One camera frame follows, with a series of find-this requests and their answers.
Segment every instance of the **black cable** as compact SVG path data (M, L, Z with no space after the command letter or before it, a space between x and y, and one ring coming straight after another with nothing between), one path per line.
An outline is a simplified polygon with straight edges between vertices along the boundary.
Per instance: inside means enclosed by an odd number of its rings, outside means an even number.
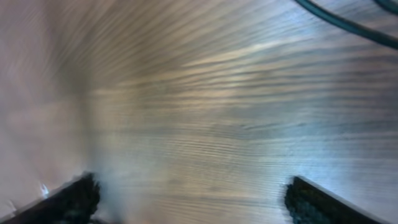
M373 1L384 10L389 11L395 15L398 15L398 4L395 3L393 0L373 0Z
M351 22L345 18L337 16L327 10L321 8L311 0L295 0L306 10L312 14L318 16L324 21L329 22L337 27L340 27L348 32L359 35L361 37L373 40L378 44L393 48L398 50L398 39L391 35L383 34L382 32L372 30L365 26L359 25L355 22ZM398 15L398 4L392 2L391 0L374 0L383 9L388 10L391 13Z

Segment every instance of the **wood grain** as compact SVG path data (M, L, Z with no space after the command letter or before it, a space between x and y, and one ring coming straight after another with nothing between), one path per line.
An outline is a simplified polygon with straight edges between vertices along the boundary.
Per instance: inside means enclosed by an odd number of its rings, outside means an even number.
M319 4L398 35L372 1ZM0 11L0 208L88 169L124 223L289 223L293 175L398 219L396 51L291 0Z

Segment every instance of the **wooden floor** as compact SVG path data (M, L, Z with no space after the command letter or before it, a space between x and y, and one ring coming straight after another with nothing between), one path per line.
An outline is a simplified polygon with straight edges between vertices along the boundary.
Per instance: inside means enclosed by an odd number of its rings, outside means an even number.
M93 170L123 223L290 223L293 175L398 220L398 53L293 0L3 0L0 28L0 215Z

